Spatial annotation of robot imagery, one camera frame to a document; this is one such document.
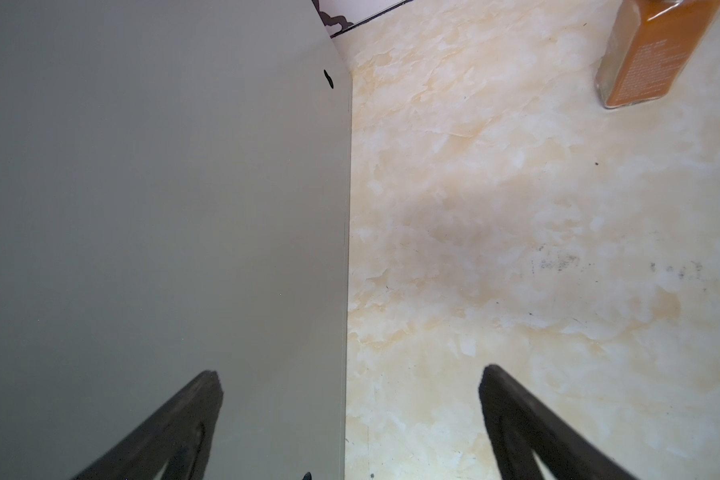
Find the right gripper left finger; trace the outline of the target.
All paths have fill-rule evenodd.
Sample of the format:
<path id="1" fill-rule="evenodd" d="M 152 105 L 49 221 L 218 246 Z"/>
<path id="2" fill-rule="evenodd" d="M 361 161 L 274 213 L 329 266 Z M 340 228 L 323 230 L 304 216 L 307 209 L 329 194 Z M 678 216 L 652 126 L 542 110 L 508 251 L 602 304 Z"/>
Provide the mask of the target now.
<path id="1" fill-rule="evenodd" d="M 198 374 L 77 479 L 201 479 L 223 390 L 215 371 Z"/>

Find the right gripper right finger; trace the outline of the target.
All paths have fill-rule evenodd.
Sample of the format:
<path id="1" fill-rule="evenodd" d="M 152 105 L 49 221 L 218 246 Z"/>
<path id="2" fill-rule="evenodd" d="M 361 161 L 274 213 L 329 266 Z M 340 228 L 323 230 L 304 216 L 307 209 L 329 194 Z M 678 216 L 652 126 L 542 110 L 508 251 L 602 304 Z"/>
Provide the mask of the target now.
<path id="1" fill-rule="evenodd" d="M 496 364 L 478 388 L 485 428 L 503 479 L 541 479 L 544 464 L 556 479 L 631 479 Z"/>

